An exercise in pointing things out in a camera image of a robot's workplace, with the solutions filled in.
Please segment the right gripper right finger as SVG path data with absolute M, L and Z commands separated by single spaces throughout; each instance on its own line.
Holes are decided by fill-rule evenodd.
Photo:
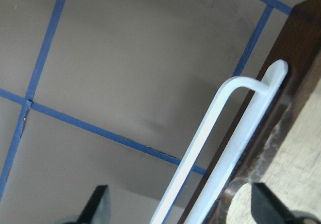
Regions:
M 264 183 L 251 184 L 251 215 L 259 224 L 320 223 L 315 215 L 291 211 Z

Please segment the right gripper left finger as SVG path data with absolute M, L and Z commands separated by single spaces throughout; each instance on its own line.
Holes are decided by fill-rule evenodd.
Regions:
M 111 220 L 111 201 L 108 185 L 98 185 L 76 220 L 65 218 L 58 223 L 107 224 Z

